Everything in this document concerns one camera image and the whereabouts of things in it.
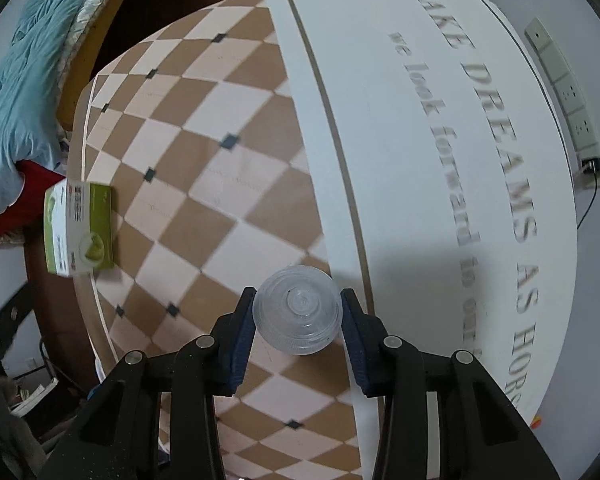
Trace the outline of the grey power strip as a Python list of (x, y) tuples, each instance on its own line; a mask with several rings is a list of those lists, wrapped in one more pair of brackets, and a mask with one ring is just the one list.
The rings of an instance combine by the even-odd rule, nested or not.
[(570, 139), (578, 160), (577, 178), (585, 188), (600, 188), (600, 171), (593, 174), (585, 169), (594, 159), (600, 159), (600, 135), (588, 114), (585, 94), (569, 67), (562, 50), (554, 43), (538, 18), (532, 18), (524, 29), (538, 56), (542, 69), (552, 87), (562, 114), (565, 116)]

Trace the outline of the green white box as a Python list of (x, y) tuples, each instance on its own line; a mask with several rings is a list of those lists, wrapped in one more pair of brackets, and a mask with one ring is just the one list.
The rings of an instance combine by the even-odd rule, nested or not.
[(111, 269), (112, 188), (64, 179), (44, 196), (43, 237), (47, 271), (71, 278)]

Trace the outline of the red blanket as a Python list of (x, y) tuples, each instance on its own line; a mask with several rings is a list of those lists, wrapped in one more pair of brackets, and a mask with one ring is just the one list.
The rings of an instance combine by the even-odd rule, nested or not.
[(22, 244), (23, 229), (42, 217), (46, 190), (65, 179), (30, 160), (17, 162), (16, 168), (23, 188), (15, 203), (0, 214), (0, 247)]

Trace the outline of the checkered white bed quilt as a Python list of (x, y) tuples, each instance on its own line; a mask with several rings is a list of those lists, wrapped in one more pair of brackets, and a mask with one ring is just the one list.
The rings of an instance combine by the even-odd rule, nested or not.
[(311, 263), (416, 348), (466, 350), (525, 422), (570, 317), (556, 107), (490, 0), (225, 0), (80, 95), (76, 176), (114, 190), (92, 279), (107, 364), (178, 351)]

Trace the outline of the clear plastic bottle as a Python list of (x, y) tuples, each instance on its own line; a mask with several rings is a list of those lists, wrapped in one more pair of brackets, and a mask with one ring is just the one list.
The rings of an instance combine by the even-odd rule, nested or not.
[(252, 315), (260, 336), (292, 356), (322, 351), (339, 335), (340, 291), (314, 266), (288, 266), (267, 278), (254, 297)]

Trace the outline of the light blue blanket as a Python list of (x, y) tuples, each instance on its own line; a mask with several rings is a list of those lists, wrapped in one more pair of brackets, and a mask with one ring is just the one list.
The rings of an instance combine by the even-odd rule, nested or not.
[(84, 1), (29, 0), (0, 64), (0, 214), (23, 189), (17, 162), (61, 162), (58, 64)]

